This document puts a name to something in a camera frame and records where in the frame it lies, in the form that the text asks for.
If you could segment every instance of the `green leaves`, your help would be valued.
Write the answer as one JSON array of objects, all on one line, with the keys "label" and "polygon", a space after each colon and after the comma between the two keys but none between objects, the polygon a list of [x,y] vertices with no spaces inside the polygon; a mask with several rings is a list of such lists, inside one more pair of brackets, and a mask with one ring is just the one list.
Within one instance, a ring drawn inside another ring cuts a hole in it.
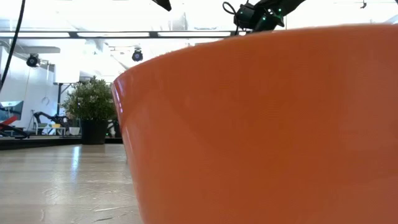
[{"label": "green leaves", "polygon": [[116,117],[111,88],[105,80],[96,77],[73,86],[72,93],[62,106],[72,116],[80,119],[107,120]]}]

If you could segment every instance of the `orange container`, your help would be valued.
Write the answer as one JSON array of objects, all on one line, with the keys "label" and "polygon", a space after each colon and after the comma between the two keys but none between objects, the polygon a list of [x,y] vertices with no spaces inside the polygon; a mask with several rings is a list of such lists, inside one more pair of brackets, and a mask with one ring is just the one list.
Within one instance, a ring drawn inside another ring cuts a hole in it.
[{"label": "orange container", "polygon": [[397,26],[253,34],[113,86],[146,224],[398,223]]}]

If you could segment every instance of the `wooden floor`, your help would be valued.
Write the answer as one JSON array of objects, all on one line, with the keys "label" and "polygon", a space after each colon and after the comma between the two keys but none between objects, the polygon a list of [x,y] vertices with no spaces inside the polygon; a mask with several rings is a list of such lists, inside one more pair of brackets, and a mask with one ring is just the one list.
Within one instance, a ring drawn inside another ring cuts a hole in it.
[{"label": "wooden floor", "polygon": [[0,222],[142,223],[123,145],[0,151]]}]

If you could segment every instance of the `black cable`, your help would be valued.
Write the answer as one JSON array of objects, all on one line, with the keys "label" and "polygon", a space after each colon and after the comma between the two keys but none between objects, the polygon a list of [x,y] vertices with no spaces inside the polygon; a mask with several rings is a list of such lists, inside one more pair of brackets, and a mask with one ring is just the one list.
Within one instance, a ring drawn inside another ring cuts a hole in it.
[{"label": "black cable", "polygon": [[[232,9],[232,12],[229,11],[229,10],[227,10],[227,9],[225,8],[225,5],[229,6],[229,7]],[[223,2],[223,9],[224,9],[224,11],[226,11],[228,14],[234,15],[234,17],[235,17],[235,19],[236,19],[236,31],[235,31],[235,35],[237,35],[237,34],[238,34],[238,30],[239,30],[239,20],[238,20],[238,17],[237,17],[238,14],[236,13],[234,7],[233,7],[233,6],[231,5],[231,3],[229,3],[229,2]]]},{"label": "black cable", "polygon": [[25,2],[26,2],[26,0],[22,0],[21,11],[19,12],[19,18],[18,18],[17,27],[15,28],[14,38],[12,39],[12,44],[11,44],[10,49],[9,49],[6,67],[4,68],[4,74],[1,77],[0,92],[1,92],[1,89],[2,89],[2,86],[3,86],[4,82],[6,81],[7,72],[9,70],[10,64],[11,64],[11,58],[12,58],[12,55],[14,54],[15,45],[17,44],[19,30],[21,29],[21,24],[22,24],[22,18],[24,17]]},{"label": "black cable", "polygon": [[366,8],[367,5],[368,5],[368,4],[365,2],[365,0],[363,0],[363,5],[362,5],[361,9]]}]

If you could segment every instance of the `robotic arm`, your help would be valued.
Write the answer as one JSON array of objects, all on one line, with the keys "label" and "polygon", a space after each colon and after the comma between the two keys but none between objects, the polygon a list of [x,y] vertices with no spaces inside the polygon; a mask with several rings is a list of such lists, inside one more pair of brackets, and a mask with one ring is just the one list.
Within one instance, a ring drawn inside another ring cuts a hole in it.
[{"label": "robotic arm", "polygon": [[284,27],[284,16],[294,11],[305,0],[260,0],[257,4],[242,4],[234,17],[234,23],[252,32]]},{"label": "robotic arm", "polygon": [[[53,122],[55,122],[55,123],[57,123],[57,124],[61,124],[62,127],[66,128],[65,131],[68,131],[68,130],[69,130],[68,117],[66,117],[66,116],[59,116],[59,115],[57,115],[57,114],[54,115],[54,116],[50,116],[50,115],[48,115],[48,114],[46,114],[46,113],[44,113],[44,112],[41,112],[41,111],[34,113],[33,116],[36,118],[37,124],[40,124],[40,123],[41,123],[41,121],[40,121],[40,116],[44,116],[44,117],[46,117],[47,119],[49,119],[49,120],[51,120],[51,121],[53,121]],[[39,132],[38,132],[38,133],[40,133],[40,135],[41,135],[42,132],[43,132],[43,129],[40,129],[39,127],[36,127],[36,128],[39,129]]]}]

